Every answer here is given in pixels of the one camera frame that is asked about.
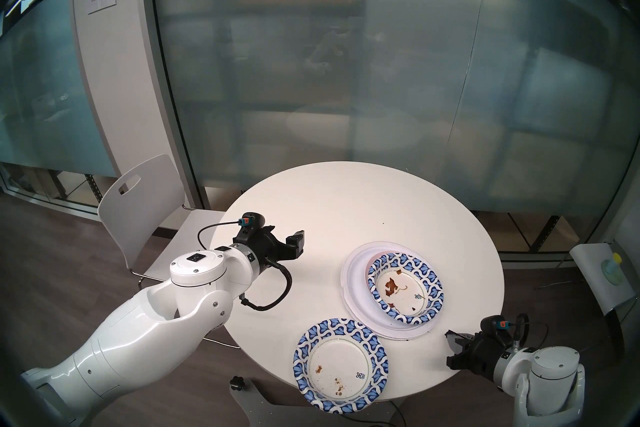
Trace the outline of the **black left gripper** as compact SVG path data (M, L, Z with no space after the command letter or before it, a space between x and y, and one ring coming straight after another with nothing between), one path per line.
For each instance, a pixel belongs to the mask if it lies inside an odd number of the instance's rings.
M274 237L275 226L265 226L263 215L245 213L239 220L240 229L232 240L232 247L239 250L249 261L252 275L259 276L265 270L273 268L284 276L289 271L280 264L278 257L283 244ZM302 253L305 244L305 231L299 230L285 239L285 260L296 260Z

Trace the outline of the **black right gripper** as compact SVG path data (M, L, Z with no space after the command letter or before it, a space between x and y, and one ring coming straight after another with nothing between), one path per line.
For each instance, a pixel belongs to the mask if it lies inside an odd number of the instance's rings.
M485 317L480 327L481 332L475 334L472 342L469 333L452 330L445 333L450 349L466 351L447 356L446 366L449 369L470 370L479 376L493 376L504 353L513 349L515 341L521 339L521 323L510 322L502 315Z

